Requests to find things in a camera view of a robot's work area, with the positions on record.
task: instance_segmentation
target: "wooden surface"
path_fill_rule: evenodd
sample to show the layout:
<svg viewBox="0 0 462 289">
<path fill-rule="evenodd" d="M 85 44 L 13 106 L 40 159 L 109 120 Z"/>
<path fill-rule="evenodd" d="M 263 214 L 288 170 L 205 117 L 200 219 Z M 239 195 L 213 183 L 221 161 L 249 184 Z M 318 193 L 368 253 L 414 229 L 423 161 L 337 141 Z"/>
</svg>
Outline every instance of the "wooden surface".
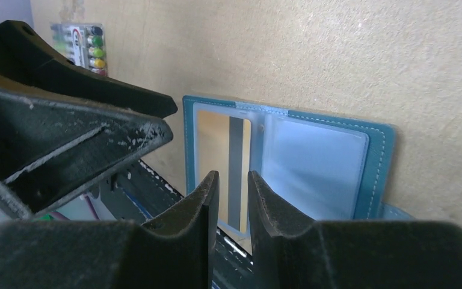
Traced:
<svg viewBox="0 0 462 289">
<path fill-rule="evenodd" d="M 386 200 L 462 226 L 462 0 L 31 2 L 42 37 L 101 22 L 110 76 L 178 101 L 174 141 L 146 157 L 178 190 L 181 97 L 227 95 L 395 125 Z"/>
</svg>

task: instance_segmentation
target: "plastic package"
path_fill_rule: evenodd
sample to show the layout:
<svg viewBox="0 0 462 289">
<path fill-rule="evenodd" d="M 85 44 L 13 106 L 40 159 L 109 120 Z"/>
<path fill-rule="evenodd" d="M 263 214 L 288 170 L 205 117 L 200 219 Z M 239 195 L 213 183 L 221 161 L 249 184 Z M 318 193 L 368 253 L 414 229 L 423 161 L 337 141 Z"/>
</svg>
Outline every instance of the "plastic package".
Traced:
<svg viewBox="0 0 462 289">
<path fill-rule="evenodd" d="M 54 49 L 75 65 L 108 74 L 105 34 L 99 23 L 52 23 Z"/>
</svg>

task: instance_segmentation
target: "blue wallet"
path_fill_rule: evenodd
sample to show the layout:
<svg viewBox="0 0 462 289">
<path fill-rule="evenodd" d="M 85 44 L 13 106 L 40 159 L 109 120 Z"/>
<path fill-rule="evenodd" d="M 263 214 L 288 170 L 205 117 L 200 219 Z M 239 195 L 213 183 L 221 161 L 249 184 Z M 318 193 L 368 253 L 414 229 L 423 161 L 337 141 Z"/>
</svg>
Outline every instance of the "blue wallet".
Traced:
<svg viewBox="0 0 462 289">
<path fill-rule="evenodd" d="M 248 235 L 249 170 L 315 220 L 411 218 L 382 203 L 389 125 L 198 96 L 183 98 L 183 113 L 186 191 L 218 170 L 219 224 L 238 235 Z"/>
</svg>

